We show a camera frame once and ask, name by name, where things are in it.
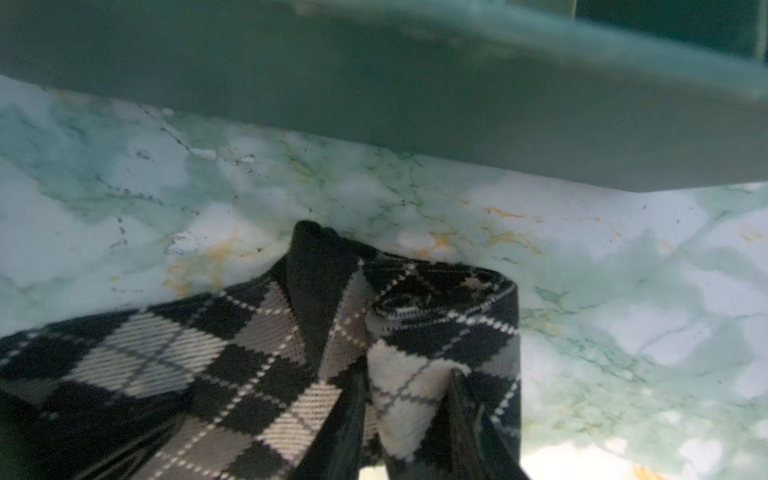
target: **knit fabric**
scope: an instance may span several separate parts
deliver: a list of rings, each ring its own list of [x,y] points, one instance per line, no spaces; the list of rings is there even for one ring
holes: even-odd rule
[[[363,372],[360,458],[429,480],[456,473],[456,372],[517,455],[519,345],[501,274],[302,222],[256,280],[5,337],[0,390],[43,478],[251,480],[289,478]]]

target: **marble surface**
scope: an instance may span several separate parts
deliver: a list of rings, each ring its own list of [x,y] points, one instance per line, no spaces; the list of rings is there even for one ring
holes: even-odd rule
[[[303,218],[518,282],[533,480],[768,475],[768,185],[630,194],[0,78],[2,335],[257,276]]]

